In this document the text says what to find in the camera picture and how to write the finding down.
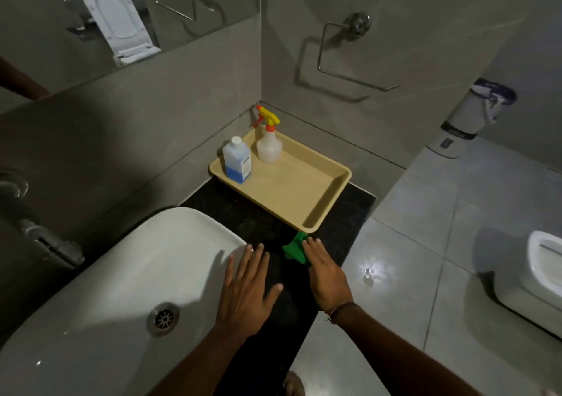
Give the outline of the white ceramic sink basin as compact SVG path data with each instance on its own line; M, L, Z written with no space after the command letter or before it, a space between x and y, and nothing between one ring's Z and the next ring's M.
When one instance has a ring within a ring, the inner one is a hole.
M186 207L153 215L32 314L0 349L0 396L144 396L213 328L246 242ZM180 308L154 338L160 303Z

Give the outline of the clear spray bottle yellow trigger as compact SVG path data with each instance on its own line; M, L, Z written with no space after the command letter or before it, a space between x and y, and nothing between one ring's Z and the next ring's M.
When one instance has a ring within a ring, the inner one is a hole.
M264 106L256 106L257 119L253 127L260 129L261 137L257 139L257 155L261 162L273 164L276 162L283 151L283 143L277 137L276 126L280 123L276 114Z

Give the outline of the white bottle with blue liquid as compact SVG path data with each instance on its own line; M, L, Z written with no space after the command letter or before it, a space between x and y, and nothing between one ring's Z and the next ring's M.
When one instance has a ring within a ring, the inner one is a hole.
M226 176L243 184L251 174L251 150L241 137L232 137L222 148Z

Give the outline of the wall mirror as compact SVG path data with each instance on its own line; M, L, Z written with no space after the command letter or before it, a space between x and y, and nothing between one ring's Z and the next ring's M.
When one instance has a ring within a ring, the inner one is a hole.
M0 115L258 10L259 0L0 0Z

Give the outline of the chrome wall faucet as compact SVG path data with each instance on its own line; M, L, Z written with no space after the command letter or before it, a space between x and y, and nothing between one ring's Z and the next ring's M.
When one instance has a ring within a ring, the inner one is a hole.
M47 261L70 270L80 267L85 261L80 245L63 240L41 224L39 216L24 202L28 190L23 175L0 169L0 217L38 246Z

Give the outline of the person's left forearm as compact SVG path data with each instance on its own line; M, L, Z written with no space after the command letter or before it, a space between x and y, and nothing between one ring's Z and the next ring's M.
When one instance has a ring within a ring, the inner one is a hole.
M236 352L258 330L241 322L215 325L147 396L213 396Z

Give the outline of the person's foot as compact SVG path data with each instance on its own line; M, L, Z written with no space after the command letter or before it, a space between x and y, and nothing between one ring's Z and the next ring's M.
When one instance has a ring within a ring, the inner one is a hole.
M299 376L288 371L283 383L283 396L306 396L305 387Z

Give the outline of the beige plastic tray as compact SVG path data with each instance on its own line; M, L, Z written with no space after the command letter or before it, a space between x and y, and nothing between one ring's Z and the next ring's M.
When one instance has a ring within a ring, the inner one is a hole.
M209 165L209 172L238 193L296 230L312 234L320 228L343 189L351 170L298 141L277 133L283 143L280 158L263 163L257 141L264 126L242 137L251 149L251 173L242 184L229 179L222 157Z

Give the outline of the chrome sink drain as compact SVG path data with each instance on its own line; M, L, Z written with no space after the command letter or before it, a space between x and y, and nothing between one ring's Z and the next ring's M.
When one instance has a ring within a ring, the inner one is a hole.
M150 311L145 322L145 328L149 335L160 338L174 330L179 318L179 306L172 302L163 302Z

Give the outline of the person's right hand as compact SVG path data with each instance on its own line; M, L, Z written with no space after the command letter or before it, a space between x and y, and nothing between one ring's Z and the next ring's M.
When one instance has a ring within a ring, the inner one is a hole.
M313 268L310 265L309 274L313 296L327 315L332 316L338 308L354 302L347 277L330 254L327 266Z

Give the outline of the person's right forearm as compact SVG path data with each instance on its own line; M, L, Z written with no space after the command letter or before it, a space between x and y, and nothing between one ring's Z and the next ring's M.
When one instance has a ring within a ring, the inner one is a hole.
M473 387L350 303L328 316L355 343L391 396L480 396Z

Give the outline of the person's left hand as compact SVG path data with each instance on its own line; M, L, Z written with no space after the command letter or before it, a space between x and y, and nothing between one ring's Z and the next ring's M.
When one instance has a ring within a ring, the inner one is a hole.
M263 307L263 299L268 293L265 290L265 285L248 287L249 248L253 247L251 245L245 247L237 268L234 268L235 283L233 284L230 297L223 297L222 285L216 323L241 322L244 326L257 327L260 330L265 321L270 317L273 309ZM268 273L269 261L270 254L266 251L266 275Z

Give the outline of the white cylinder with blue top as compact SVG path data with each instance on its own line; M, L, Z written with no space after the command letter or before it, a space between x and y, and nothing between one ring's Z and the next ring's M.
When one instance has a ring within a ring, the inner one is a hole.
M517 100L518 95L512 88L478 78L441 124L436 139L426 147L444 158L460 158L478 133L493 125L502 109Z

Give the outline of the white toilet bowl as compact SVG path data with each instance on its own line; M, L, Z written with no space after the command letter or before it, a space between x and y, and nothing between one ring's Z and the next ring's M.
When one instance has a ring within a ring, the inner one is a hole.
M562 237L531 232L494 274L502 305L562 340Z

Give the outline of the green cleaning cloth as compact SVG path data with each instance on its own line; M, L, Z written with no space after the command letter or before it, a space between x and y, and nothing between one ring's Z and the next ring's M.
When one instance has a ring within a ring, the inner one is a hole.
M282 246L285 259L298 262L301 265L309 266L311 263L303 248L303 242L306 241L308 237L308 234L299 231L290 243Z

